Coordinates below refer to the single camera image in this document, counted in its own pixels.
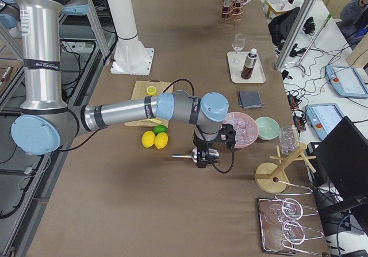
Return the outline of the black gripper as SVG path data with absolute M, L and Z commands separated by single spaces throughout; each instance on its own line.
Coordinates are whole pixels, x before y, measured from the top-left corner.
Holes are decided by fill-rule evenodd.
M 205 141 L 203 141 L 202 139 L 200 139 L 197 135 L 193 136 L 193 143 L 195 145 L 195 147 L 199 150 L 199 151 L 208 151 L 208 149 L 210 149 L 210 145 L 212 145 L 212 143 L 207 143 Z

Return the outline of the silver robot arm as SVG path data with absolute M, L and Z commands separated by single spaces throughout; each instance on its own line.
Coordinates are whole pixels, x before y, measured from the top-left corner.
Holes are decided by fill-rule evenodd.
M 195 126 L 197 167 L 215 164 L 210 146 L 235 146 L 235 130 L 224 123 L 229 103 L 219 93 L 198 98 L 184 92 L 160 93 L 120 103 L 69 107 L 62 99 L 59 14 L 86 14 L 89 0 L 14 0 L 20 9 L 26 99 L 11 126 L 14 142 L 26 153 L 43 155 L 86 132 L 152 119 Z

